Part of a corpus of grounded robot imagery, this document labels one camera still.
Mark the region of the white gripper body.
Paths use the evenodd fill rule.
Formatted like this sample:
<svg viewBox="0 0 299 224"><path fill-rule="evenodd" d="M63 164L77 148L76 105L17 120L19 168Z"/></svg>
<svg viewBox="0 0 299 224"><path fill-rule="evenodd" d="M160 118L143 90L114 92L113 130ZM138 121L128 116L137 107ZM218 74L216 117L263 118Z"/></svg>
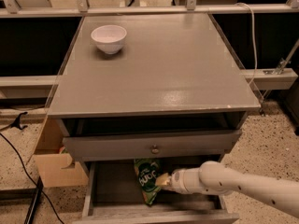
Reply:
<svg viewBox="0 0 299 224"><path fill-rule="evenodd" d="M177 169L171 174L170 189L176 193L187 194L188 191L184 185L184 169Z"/></svg>

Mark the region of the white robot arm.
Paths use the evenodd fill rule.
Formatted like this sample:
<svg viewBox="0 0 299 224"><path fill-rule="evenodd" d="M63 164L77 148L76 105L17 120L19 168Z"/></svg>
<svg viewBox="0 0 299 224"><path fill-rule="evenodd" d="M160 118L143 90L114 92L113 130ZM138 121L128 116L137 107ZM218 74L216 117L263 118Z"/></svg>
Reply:
<svg viewBox="0 0 299 224"><path fill-rule="evenodd" d="M228 194L236 191L293 217L299 217L299 183L261 175L242 174L216 161L160 175L155 185L180 194Z"/></svg>

